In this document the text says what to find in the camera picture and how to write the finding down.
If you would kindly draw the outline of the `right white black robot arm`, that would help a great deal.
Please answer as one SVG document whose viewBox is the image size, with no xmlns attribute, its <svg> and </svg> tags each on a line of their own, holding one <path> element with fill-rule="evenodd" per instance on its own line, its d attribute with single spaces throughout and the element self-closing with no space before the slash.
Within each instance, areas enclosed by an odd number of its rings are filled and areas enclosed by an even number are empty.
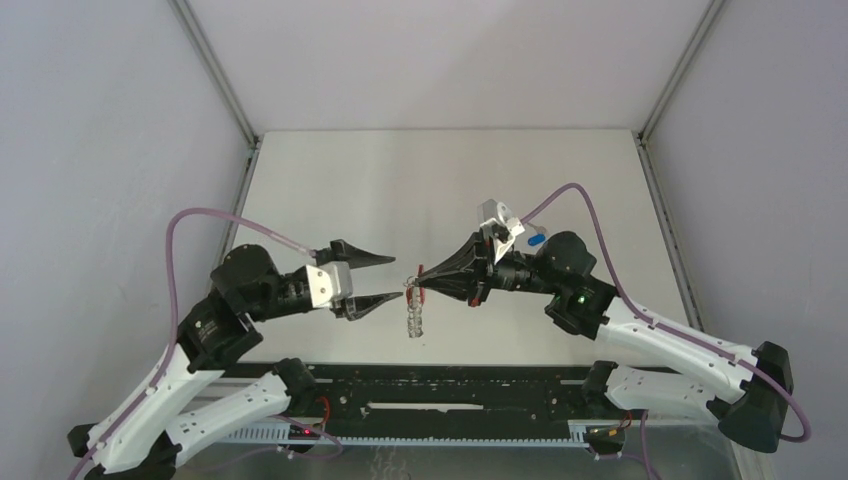
<svg viewBox="0 0 848 480">
<path fill-rule="evenodd" d="M 564 332 L 650 356 L 665 372 L 598 361 L 584 382 L 585 411 L 606 418 L 621 410 L 666 411 L 710 420 L 729 440 L 774 453 L 794 388 L 788 351 L 726 342 L 664 319 L 592 276 L 597 263 L 574 232 L 549 237 L 534 254 L 494 257 L 480 232 L 448 259 L 418 275 L 416 286 L 482 305 L 493 290 L 547 294 L 545 314 Z"/>
</svg>

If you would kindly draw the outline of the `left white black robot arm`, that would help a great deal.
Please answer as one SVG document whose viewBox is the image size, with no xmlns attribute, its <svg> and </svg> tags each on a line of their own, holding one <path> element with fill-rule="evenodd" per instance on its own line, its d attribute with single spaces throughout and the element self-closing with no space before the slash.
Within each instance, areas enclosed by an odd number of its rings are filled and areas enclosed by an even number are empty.
<svg viewBox="0 0 848 480">
<path fill-rule="evenodd" d="M 260 245 L 231 250 L 210 274 L 211 291 L 177 324 L 174 341 L 133 394 L 100 423 L 69 432 L 73 454 L 92 466 L 87 478 L 170 479 L 200 451 L 248 424 L 311 412 L 316 382 L 298 358 L 273 364 L 239 392 L 185 408 L 262 342 L 256 323 L 322 309 L 354 321 L 398 298 L 396 292 L 352 292 L 352 270 L 394 260 L 334 240 L 314 264 L 282 274 Z"/>
</svg>

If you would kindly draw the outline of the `red grey keyring holder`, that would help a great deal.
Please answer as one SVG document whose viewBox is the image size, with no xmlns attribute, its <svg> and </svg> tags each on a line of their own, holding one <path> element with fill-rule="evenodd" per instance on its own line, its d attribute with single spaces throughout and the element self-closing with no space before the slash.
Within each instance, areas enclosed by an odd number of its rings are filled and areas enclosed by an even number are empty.
<svg viewBox="0 0 848 480">
<path fill-rule="evenodd" d="M 417 339 L 423 335 L 422 311 L 426 296 L 425 290 L 415 283 L 423 272 L 424 266 L 419 264 L 416 274 L 409 277 L 404 284 L 407 305 L 407 333 L 411 339 Z"/>
</svg>

